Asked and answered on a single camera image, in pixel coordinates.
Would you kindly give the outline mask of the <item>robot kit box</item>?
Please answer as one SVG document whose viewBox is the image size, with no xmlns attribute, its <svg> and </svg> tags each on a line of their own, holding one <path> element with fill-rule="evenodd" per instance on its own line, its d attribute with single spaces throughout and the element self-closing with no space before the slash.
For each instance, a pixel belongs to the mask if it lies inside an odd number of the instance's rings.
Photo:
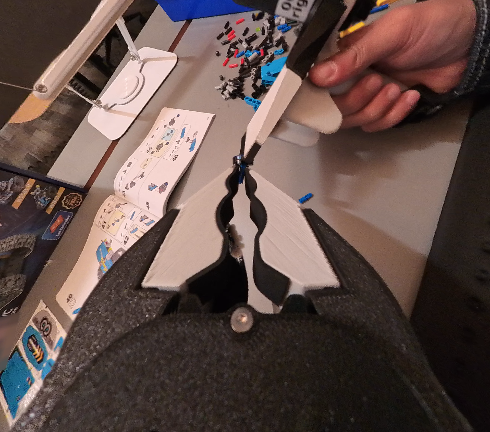
<svg viewBox="0 0 490 432">
<path fill-rule="evenodd" d="M 87 193 L 1 163 L 1 318 L 22 306 Z"/>
</svg>

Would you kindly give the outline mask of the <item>blue sticker sheet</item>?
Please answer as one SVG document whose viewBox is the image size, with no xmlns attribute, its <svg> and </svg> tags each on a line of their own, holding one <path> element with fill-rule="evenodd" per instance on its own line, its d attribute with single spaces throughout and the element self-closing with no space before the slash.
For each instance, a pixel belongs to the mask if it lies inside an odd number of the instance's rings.
<svg viewBox="0 0 490 432">
<path fill-rule="evenodd" d="M 28 409 L 60 354 L 67 336 L 44 301 L 40 301 L 1 372 L 1 405 L 7 423 Z"/>
</svg>

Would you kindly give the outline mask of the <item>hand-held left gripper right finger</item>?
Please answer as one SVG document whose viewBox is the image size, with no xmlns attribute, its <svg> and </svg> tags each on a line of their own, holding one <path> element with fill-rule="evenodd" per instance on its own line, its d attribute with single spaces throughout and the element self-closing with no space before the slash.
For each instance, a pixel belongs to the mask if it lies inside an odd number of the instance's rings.
<svg viewBox="0 0 490 432">
<path fill-rule="evenodd" d="M 257 228 L 252 271 L 260 293 L 283 305 L 290 295 L 339 289 L 339 277 L 306 211 L 256 172 L 248 171 L 244 183 Z"/>
</svg>

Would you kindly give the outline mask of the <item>person's right hand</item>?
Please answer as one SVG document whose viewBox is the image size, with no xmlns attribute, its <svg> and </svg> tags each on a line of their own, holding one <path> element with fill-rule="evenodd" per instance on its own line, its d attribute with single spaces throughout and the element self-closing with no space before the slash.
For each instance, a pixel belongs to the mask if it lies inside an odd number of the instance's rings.
<svg viewBox="0 0 490 432">
<path fill-rule="evenodd" d="M 339 41 L 339 52 L 317 63 L 310 81 L 320 87 L 365 75 L 334 102 L 342 128 L 390 129 L 412 112 L 424 85 L 438 94 L 462 80 L 476 34 L 473 0 L 427 0 L 395 8 Z"/>
</svg>

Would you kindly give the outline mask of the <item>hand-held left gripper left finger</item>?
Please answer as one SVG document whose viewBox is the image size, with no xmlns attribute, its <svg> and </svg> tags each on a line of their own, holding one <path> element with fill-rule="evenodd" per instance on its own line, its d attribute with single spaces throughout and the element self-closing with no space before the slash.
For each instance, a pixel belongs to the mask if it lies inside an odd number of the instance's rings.
<svg viewBox="0 0 490 432">
<path fill-rule="evenodd" d="M 222 254 L 224 235 L 217 225 L 217 208 L 229 193 L 227 168 L 186 202 L 167 233 L 142 282 L 143 288 L 179 291 Z"/>
</svg>

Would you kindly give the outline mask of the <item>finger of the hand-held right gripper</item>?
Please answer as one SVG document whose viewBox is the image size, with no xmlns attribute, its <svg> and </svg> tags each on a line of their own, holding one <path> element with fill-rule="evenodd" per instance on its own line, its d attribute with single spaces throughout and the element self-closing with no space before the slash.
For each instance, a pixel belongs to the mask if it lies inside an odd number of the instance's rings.
<svg viewBox="0 0 490 432">
<path fill-rule="evenodd" d="M 281 119 L 301 84 L 302 78 L 294 71 L 287 67 L 281 70 L 242 137 L 241 155 L 246 165 L 253 164 L 256 154 Z"/>
</svg>

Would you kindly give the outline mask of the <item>instruction booklet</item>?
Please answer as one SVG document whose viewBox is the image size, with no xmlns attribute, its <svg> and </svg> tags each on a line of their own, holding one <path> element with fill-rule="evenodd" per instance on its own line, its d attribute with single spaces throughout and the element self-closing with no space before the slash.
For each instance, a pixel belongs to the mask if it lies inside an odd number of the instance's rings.
<svg viewBox="0 0 490 432">
<path fill-rule="evenodd" d="M 167 212 L 168 198 L 199 151 L 215 114 L 163 108 L 120 167 L 56 300 L 72 321 L 100 279 Z"/>
</svg>

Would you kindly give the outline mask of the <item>white desk lamp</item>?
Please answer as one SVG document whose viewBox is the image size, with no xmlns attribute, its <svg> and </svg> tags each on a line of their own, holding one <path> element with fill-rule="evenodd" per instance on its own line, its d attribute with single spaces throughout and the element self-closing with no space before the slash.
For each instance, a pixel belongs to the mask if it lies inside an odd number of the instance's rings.
<svg viewBox="0 0 490 432">
<path fill-rule="evenodd" d="M 72 91 L 68 81 L 87 60 L 96 39 L 107 35 L 116 25 L 127 44 L 130 60 L 96 100 L 86 99 L 92 106 L 88 122 L 110 140 L 124 135 L 145 108 L 161 83 L 174 69 L 177 55 L 161 49 L 137 49 L 121 15 L 129 0 L 101 0 L 87 24 L 71 44 L 52 61 L 33 86 L 39 99 L 52 99 L 62 88 Z"/>
</svg>

